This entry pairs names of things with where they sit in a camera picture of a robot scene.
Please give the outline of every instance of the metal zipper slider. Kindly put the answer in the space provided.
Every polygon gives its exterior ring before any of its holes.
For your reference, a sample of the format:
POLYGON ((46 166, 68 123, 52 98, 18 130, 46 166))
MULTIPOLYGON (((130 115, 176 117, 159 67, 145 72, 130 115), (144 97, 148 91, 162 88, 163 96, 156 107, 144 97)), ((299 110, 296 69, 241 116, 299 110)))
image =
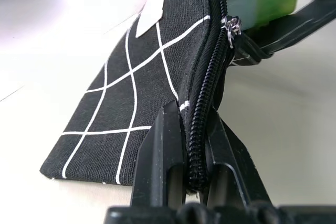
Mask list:
POLYGON ((229 40, 230 48, 233 48, 234 36, 242 34, 242 21, 239 17, 231 17, 227 15, 220 21, 220 23, 222 24, 221 29, 225 28, 227 30, 227 38, 229 40))

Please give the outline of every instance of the zipper teeth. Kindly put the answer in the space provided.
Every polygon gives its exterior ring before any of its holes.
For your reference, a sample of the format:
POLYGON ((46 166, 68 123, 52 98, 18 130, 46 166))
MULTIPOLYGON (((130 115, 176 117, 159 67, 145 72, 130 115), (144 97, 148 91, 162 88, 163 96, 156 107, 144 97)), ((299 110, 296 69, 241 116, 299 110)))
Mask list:
MULTIPOLYGON (((219 0, 221 16, 227 15, 226 0, 219 0)), ((207 115, 212 103, 212 96, 216 88, 223 64, 222 57, 228 48, 226 30, 221 29, 215 49, 208 64, 206 74, 198 95, 195 111, 191 120, 190 137, 188 142, 188 187, 191 190, 202 191, 208 183, 208 172, 204 152, 204 132, 207 115)))

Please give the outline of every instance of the green object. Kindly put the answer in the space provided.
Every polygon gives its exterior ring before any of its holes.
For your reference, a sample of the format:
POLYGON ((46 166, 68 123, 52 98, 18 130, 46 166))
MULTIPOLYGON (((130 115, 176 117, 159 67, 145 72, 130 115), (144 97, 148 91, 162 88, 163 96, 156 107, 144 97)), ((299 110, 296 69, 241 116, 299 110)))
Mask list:
POLYGON ((242 30, 291 14, 297 0, 227 0, 228 14, 239 16, 242 30))

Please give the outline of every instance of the white background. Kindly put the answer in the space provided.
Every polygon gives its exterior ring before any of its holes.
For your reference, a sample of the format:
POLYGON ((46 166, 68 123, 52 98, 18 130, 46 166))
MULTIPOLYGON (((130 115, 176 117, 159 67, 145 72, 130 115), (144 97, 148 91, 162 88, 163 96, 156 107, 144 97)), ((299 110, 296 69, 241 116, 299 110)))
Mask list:
MULTIPOLYGON (((310 0, 299 0, 302 7, 310 0)), ((1 223, 102 223, 131 188, 39 168, 145 0, 0 0, 1 223)), ((274 204, 336 204, 336 23, 258 66, 229 69, 220 113, 274 204)))

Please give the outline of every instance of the tag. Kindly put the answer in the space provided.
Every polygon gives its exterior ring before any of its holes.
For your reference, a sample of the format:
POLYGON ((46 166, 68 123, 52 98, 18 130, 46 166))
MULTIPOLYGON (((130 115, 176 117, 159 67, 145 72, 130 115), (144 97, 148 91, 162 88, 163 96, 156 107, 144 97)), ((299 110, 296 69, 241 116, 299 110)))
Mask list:
POLYGON ((147 0, 139 18, 135 35, 136 38, 143 35, 162 18, 163 1, 164 0, 147 0))

